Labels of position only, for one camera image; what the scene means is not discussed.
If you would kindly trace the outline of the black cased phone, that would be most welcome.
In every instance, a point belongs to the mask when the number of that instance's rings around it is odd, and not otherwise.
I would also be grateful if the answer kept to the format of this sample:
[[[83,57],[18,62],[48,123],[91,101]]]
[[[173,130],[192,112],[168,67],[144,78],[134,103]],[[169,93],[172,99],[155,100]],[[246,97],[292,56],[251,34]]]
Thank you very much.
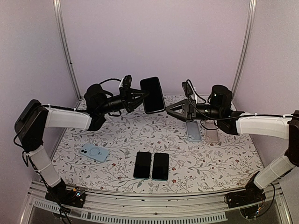
[[[149,92],[149,95],[143,99],[143,107],[146,114],[154,114],[165,110],[164,97],[158,77],[141,80],[140,88]]]

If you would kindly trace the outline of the light blue case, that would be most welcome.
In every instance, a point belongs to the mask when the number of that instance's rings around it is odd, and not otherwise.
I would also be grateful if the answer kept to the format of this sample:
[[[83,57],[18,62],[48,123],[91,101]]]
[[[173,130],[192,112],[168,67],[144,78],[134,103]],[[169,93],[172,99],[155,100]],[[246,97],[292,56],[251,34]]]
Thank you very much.
[[[189,142],[200,142],[201,133],[197,121],[188,121],[185,123],[187,139]]]

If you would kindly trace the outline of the white phone case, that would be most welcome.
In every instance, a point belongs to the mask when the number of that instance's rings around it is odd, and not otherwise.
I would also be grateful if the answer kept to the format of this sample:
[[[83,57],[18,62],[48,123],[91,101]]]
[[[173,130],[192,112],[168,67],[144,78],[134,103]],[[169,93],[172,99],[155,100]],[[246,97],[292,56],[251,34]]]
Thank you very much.
[[[206,141],[209,143],[216,143],[219,141],[218,127],[212,121],[204,123],[206,132]]]

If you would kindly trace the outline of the phone with dark screen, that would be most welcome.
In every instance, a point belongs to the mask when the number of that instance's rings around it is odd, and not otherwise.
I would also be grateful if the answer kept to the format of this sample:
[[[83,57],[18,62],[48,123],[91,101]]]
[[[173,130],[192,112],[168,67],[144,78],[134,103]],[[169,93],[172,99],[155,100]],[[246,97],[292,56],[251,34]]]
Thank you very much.
[[[169,176],[169,155],[167,153],[155,153],[152,169],[152,179],[167,181]]]

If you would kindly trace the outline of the bare phone dark screen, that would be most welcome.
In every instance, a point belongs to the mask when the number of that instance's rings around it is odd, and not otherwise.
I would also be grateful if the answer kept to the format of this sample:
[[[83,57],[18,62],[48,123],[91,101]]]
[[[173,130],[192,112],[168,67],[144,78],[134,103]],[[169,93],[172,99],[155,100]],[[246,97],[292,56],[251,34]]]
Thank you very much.
[[[149,179],[151,156],[150,152],[137,152],[133,173],[135,179]]]

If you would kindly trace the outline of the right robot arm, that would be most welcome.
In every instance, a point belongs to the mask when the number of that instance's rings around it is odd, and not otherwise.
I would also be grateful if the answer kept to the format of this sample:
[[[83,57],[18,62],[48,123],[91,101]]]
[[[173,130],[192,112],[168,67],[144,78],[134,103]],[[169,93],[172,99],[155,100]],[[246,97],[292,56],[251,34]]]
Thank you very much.
[[[188,82],[182,83],[186,99],[166,107],[168,115],[181,121],[213,120],[223,132],[231,135],[256,134],[288,141],[286,152],[257,172],[246,184],[242,200],[252,203],[265,187],[299,165],[299,112],[269,115],[234,111],[232,92],[223,85],[214,85],[207,103],[198,103],[197,94]]]

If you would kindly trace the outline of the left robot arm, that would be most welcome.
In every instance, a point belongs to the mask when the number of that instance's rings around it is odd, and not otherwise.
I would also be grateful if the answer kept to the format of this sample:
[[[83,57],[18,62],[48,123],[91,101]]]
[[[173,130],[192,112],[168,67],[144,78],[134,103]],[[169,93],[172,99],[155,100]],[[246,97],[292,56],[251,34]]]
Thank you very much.
[[[85,95],[86,110],[55,108],[31,100],[17,119],[14,129],[18,146],[23,149],[24,163],[32,165],[43,178],[49,192],[60,203],[69,199],[65,182],[56,172],[43,146],[43,134],[46,128],[75,128],[97,131],[105,123],[105,115],[125,109],[133,112],[149,95],[148,91],[132,89],[129,84],[119,86],[119,94],[104,90],[100,84],[91,85]]]

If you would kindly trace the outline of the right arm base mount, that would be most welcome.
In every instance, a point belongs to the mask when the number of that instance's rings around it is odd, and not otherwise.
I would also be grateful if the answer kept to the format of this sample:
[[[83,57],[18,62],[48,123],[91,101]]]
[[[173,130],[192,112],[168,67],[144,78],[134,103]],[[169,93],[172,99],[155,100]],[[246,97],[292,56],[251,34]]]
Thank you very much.
[[[256,219],[262,215],[261,210],[265,206],[265,193],[263,189],[249,188],[242,191],[230,192],[224,196],[224,203],[229,208],[242,207],[245,205],[254,204],[243,209],[240,209],[241,215],[247,219]]]

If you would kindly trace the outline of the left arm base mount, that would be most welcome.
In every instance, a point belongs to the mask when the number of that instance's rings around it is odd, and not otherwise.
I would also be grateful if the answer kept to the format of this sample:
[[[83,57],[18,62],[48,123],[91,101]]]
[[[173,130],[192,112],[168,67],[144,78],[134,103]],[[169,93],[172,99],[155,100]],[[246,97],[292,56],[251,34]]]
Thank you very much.
[[[71,190],[66,187],[49,188],[45,195],[45,199],[56,202],[60,205],[68,205],[77,208],[83,208],[85,204],[86,194],[79,190]]]

